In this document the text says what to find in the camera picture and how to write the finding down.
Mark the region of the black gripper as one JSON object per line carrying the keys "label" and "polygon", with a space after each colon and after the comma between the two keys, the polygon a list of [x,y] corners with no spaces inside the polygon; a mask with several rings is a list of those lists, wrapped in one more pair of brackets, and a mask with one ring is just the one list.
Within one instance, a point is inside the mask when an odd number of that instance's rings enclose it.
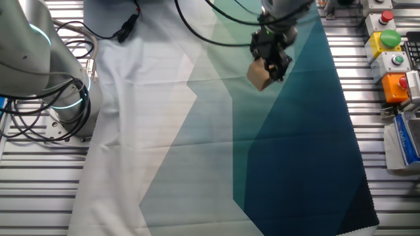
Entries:
{"label": "black gripper", "polygon": [[272,31],[263,26],[251,34],[249,47],[251,55],[254,60],[259,59],[263,67],[269,67],[271,80],[279,82],[284,80],[284,75],[293,60],[285,54],[285,50],[294,43],[297,34],[295,26],[280,31]]}

